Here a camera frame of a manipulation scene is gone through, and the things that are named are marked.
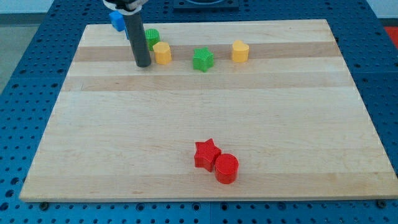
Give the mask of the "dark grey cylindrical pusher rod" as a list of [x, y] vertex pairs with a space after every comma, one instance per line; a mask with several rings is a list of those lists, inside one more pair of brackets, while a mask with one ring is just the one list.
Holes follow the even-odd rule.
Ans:
[[138, 67], [148, 67], [152, 61], [147, 45], [141, 13], [138, 12], [133, 15], [123, 16], [123, 18], [136, 65]]

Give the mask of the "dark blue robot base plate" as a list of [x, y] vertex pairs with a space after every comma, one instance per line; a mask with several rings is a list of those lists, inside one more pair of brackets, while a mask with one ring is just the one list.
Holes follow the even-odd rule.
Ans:
[[174, 10], [238, 9], [239, 0], [172, 0]]

